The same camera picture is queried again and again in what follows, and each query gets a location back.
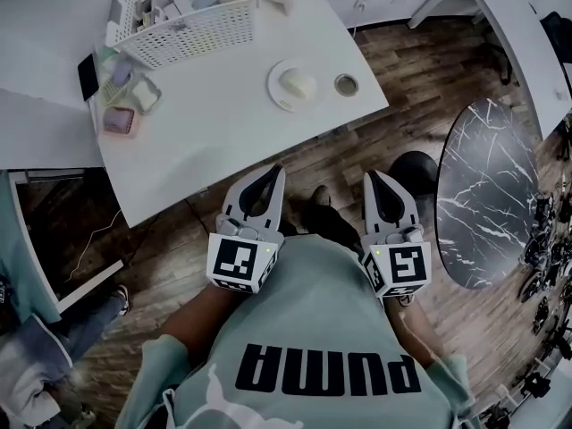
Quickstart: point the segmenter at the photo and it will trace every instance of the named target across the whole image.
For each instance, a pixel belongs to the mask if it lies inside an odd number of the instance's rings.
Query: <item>white desk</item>
[[[105,168],[130,227],[269,156],[388,106],[325,0],[298,0],[290,16],[261,1],[257,17],[254,44],[150,72],[164,99],[135,139],[100,132]],[[269,71],[291,57],[308,59],[328,86],[323,100],[303,113],[282,110],[266,91]],[[343,73],[359,83],[353,97],[333,86]],[[101,119],[101,105],[93,103]]]
[[[413,29],[442,0],[428,0],[408,23]],[[533,117],[546,138],[572,108],[568,84],[551,42],[527,0],[476,0],[514,68]]]

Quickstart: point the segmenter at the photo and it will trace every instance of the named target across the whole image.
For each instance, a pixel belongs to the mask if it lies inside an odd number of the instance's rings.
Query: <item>wooden floor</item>
[[[394,25],[362,31],[356,41],[391,106],[271,161],[282,164],[287,172],[290,219],[297,220],[290,204],[308,197],[319,184],[327,184],[333,205],[363,232],[361,181],[365,170],[387,171],[397,156],[413,149],[438,160],[451,124],[466,105],[482,97],[502,97],[506,103],[518,104],[522,97],[515,82],[501,85],[499,74],[489,68],[490,59],[479,47],[483,39],[467,21],[428,21],[416,30]],[[522,119],[528,121],[527,113]],[[564,168],[554,158],[559,140],[552,135],[539,146],[534,129],[531,132],[541,187],[555,191]],[[112,237],[106,239],[109,242],[101,247],[96,243],[86,254],[86,265],[97,266],[111,258],[103,256],[102,249],[105,253],[119,249],[113,258],[121,255],[129,263],[117,280],[134,294],[132,311],[113,325],[71,377],[83,400],[104,420],[113,421],[122,407],[139,370],[141,343],[152,338],[154,329],[205,285],[207,233],[198,218],[212,231],[226,190],[244,173],[165,210],[132,235],[119,216],[112,235],[107,236]],[[30,202],[33,208],[42,207]],[[107,208],[97,227],[109,224],[112,214],[113,209]],[[85,243],[92,229],[83,231],[83,242],[74,241],[75,250],[66,254],[73,265],[67,262],[60,275],[75,266],[80,243]],[[524,305],[517,301],[525,278],[519,269],[494,288],[477,292],[459,287],[443,270],[433,231],[426,236],[433,241],[433,283],[419,298],[447,350],[467,356],[471,386],[481,407],[498,384],[509,384],[538,351],[542,335],[534,337],[531,327],[540,299],[537,296]],[[556,295],[552,301],[555,306]]]

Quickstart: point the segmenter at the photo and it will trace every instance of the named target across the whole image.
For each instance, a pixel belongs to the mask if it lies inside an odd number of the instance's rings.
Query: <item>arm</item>
[[[187,347],[191,365],[198,366],[208,356],[223,324],[245,298],[241,292],[208,283],[194,299],[169,316],[159,335],[171,335],[180,341]]]
[[[423,368],[443,356],[443,344],[417,299],[407,307],[397,298],[386,298],[383,304],[398,342]]]

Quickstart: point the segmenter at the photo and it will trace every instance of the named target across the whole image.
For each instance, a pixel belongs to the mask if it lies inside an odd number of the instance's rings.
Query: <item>puma logo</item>
[[[188,422],[197,419],[199,415],[208,410],[224,413],[240,429],[301,429],[304,425],[301,421],[289,423],[279,418],[264,419],[255,410],[244,405],[235,404],[226,400],[223,396],[223,387],[215,374],[216,364],[208,369],[208,387],[206,388],[206,404],[193,413]]]

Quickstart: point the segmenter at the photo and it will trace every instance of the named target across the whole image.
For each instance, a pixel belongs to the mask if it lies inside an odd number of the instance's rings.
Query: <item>jeans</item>
[[[358,231],[343,219],[335,208],[310,204],[302,217],[302,222],[309,233],[316,233],[320,237],[335,241],[361,255],[362,248]],[[296,227],[283,219],[280,221],[278,231],[284,237],[299,235]]]
[[[125,299],[118,294],[112,294],[96,305],[90,300],[81,300],[65,312],[62,321],[50,325],[50,330],[57,335],[75,363],[100,339],[124,305]]]

